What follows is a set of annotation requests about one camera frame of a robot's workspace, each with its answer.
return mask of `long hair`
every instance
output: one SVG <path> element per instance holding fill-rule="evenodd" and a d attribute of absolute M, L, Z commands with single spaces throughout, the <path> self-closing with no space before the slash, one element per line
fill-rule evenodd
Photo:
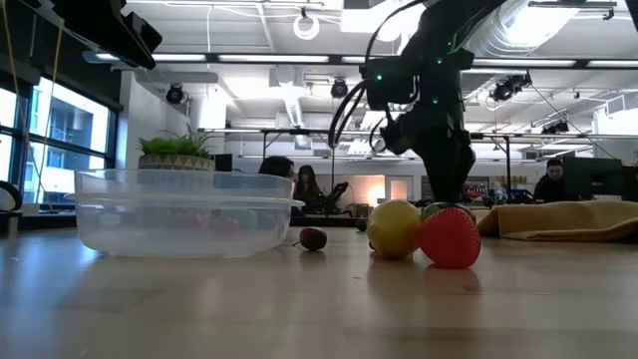
<path fill-rule="evenodd" d="M 290 167 L 292 166 L 294 166 L 294 163 L 283 156 L 271 156 L 261 163 L 259 173 L 262 175 L 288 178 L 290 175 Z"/>
<path fill-rule="evenodd" d="M 303 175 L 308 175 L 308 182 L 303 181 Z M 319 189 L 319 185 L 317 184 L 315 171 L 312 169 L 311 166 L 308 165 L 299 168 L 297 186 L 295 187 L 295 195 L 305 192 L 309 192 L 315 195 L 321 192 L 321 189 Z"/>

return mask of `clear plastic container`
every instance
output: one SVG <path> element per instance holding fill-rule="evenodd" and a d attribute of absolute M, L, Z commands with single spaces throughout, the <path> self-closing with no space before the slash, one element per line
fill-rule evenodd
<path fill-rule="evenodd" d="M 82 243 L 124 256 L 243 257 L 281 243 L 293 182 L 170 170 L 76 172 Z"/>

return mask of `yellow ball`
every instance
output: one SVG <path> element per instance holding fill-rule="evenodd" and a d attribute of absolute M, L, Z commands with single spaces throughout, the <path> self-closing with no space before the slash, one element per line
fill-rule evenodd
<path fill-rule="evenodd" d="M 368 218 L 368 238 L 385 258 L 403 259 L 419 247 L 415 232 L 421 224 L 421 212 L 399 199 L 377 205 Z"/>

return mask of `man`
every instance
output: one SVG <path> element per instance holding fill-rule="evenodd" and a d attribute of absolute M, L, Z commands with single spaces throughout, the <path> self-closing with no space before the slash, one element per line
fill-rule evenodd
<path fill-rule="evenodd" d="M 543 203 L 569 200 L 565 194 L 561 160 L 547 161 L 547 173 L 536 184 L 533 199 Z"/>

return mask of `wooden table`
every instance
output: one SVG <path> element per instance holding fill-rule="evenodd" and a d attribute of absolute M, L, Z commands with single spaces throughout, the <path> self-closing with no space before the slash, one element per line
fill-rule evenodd
<path fill-rule="evenodd" d="M 0 241 L 0 358 L 636 358 L 638 255 L 620 244 L 486 239 L 472 270 L 324 252 L 100 255 L 74 231 Z"/>

